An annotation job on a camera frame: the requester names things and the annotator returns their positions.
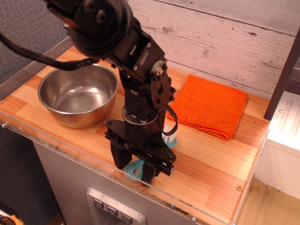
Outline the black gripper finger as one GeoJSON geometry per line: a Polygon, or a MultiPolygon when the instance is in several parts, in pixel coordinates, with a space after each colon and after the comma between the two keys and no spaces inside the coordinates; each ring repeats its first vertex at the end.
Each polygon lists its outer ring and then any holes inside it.
{"type": "Polygon", "coordinates": [[[145,162],[143,164],[142,172],[142,181],[150,184],[153,178],[158,176],[160,170],[154,164],[145,162]]]}
{"type": "Polygon", "coordinates": [[[125,148],[124,143],[111,140],[110,149],[114,163],[118,169],[122,170],[132,160],[132,153],[129,149],[125,148]]]}

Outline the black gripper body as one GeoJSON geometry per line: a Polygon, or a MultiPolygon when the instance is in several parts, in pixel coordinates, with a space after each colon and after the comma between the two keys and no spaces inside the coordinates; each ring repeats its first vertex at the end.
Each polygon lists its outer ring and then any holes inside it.
{"type": "Polygon", "coordinates": [[[105,137],[110,141],[124,143],[132,155],[147,160],[155,154],[150,146],[154,143],[154,139],[161,136],[163,123],[163,120],[158,119],[148,124],[133,124],[109,118],[104,123],[107,127],[105,137]]]}

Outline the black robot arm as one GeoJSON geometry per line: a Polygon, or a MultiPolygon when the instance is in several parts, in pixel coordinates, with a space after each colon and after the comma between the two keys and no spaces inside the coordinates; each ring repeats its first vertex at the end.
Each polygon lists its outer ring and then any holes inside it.
{"type": "Polygon", "coordinates": [[[74,46],[92,59],[119,70],[124,88],[123,120],[109,119],[115,165],[123,169],[133,156],[144,161],[142,180],[170,175],[176,155],[163,141],[166,113],[175,88],[167,74],[164,51],[144,32],[126,0],[44,0],[65,23],[74,46]]]}

